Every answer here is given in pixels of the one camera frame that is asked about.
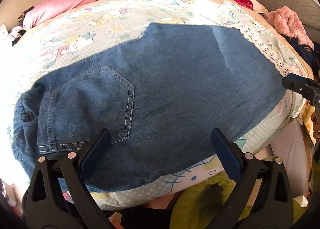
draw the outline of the denim jeans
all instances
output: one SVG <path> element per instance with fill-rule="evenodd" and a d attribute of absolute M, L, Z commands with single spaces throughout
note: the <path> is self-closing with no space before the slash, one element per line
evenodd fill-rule
<path fill-rule="evenodd" d="M 213 128 L 230 141 L 247 133 L 284 95 L 281 80 L 237 29 L 151 23 L 40 78 L 17 102 L 12 149 L 31 175 L 40 155 L 62 157 L 107 128 L 112 145 L 87 186 L 139 187 L 213 155 Z"/>

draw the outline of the jeans back pocket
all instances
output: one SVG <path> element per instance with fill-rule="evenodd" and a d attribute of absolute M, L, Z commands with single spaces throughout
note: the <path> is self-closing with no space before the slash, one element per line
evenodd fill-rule
<path fill-rule="evenodd" d="M 78 150 L 102 128 L 111 131 L 112 144 L 128 139 L 133 101 L 134 86 L 107 66 L 56 87 L 43 102 L 47 107 L 40 107 L 40 119 L 44 114 L 47 121 L 38 123 L 38 129 L 46 130 L 48 141 L 40 153 Z"/>

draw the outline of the pocket stitching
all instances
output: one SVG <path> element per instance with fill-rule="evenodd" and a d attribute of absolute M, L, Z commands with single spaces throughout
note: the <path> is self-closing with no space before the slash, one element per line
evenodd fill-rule
<path fill-rule="evenodd" d="M 59 87 L 57 87 L 57 88 L 61 89 L 62 87 L 64 87 L 65 85 L 67 85 L 67 84 L 70 83 L 70 82 L 73 82 L 75 79 L 79 78 L 80 76 L 87 75 L 87 74 L 97 74 L 97 73 L 102 72 L 103 70 L 109 70 L 111 74 L 113 74 L 116 78 L 118 78 L 118 79 L 119 79 L 124 85 L 126 85 L 127 88 L 128 88 L 128 104 L 127 104 L 127 111 L 126 111 L 125 122 L 124 122 L 124 131 L 123 131 L 122 134 L 117 135 L 117 136 L 115 136 L 115 137 L 112 137 L 111 139 L 117 138 L 117 137 L 119 137 L 119 136 L 123 136 L 123 135 L 126 133 L 126 126 L 127 126 L 127 119 L 128 119 L 128 109 L 129 109 L 129 105 L 130 105 L 130 101 L 131 101 L 130 120 L 129 120 L 128 130 L 127 130 L 127 135 L 126 135 L 124 138 L 119 138 L 117 141 L 111 142 L 111 145 L 112 145 L 112 144 L 115 144 L 115 143 L 124 141 L 124 140 L 128 139 L 129 136 L 130 136 L 130 130 L 131 130 L 131 124 L 132 124 L 132 115 L 133 115 L 133 103 L 134 103 L 134 86 L 133 86 L 128 80 L 126 80 L 121 74 L 119 74 L 118 72 L 116 72 L 114 69 L 112 69 L 112 68 L 110 68 L 110 67 L 108 67 L 108 66 L 105 66 L 105 67 L 102 67 L 102 68 L 100 68 L 100 69 L 94 69 L 94 70 L 86 71 L 86 72 L 78 75 L 77 77 L 69 80 L 68 82 L 64 83 L 63 85 L 61 85 L 61 86 L 59 86 Z M 52 91 L 49 105 L 52 104 L 53 94 L 54 94 L 54 91 Z M 50 143 L 50 140 L 49 140 L 49 132 L 48 132 L 48 129 L 50 129 L 50 128 L 48 127 L 49 115 L 50 115 L 50 109 L 48 109 L 48 117 L 47 117 L 47 138 L 48 138 L 48 145 L 42 145 L 42 146 L 39 146 L 39 147 L 49 147 L 50 150 L 42 150 L 42 151 L 39 151 L 40 153 L 55 152 L 55 151 L 78 150 L 78 149 L 80 149 L 80 147 L 79 147 L 79 148 L 74 148 L 74 149 L 51 149 L 51 147 L 52 147 L 52 146 L 55 146 L 55 147 L 56 147 L 56 146 L 64 146 L 64 145 L 82 144 L 82 143 L 88 142 L 88 141 L 84 141 L 84 142 L 62 143 L 62 144 L 52 145 L 52 144 Z"/>

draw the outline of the green fabric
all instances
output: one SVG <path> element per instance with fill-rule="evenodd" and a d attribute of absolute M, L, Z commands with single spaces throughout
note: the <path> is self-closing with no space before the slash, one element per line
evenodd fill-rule
<path fill-rule="evenodd" d="M 170 229 L 204 229 L 220 212 L 236 183 L 224 172 L 189 187 L 175 204 Z M 293 201 L 293 220 L 296 222 L 305 212 L 297 201 Z M 247 217 L 251 207 L 244 208 L 239 220 Z"/>

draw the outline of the pink fuzzy cloth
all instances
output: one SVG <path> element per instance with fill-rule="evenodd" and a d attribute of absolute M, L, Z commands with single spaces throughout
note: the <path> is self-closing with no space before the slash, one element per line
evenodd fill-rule
<path fill-rule="evenodd" d="M 299 44 L 307 44 L 312 49 L 314 48 L 314 44 L 307 36 L 297 13 L 289 7 L 284 6 L 283 8 L 278 8 L 276 11 L 268 12 L 265 15 L 265 19 L 279 34 L 295 37 L 298 39 Z"/>

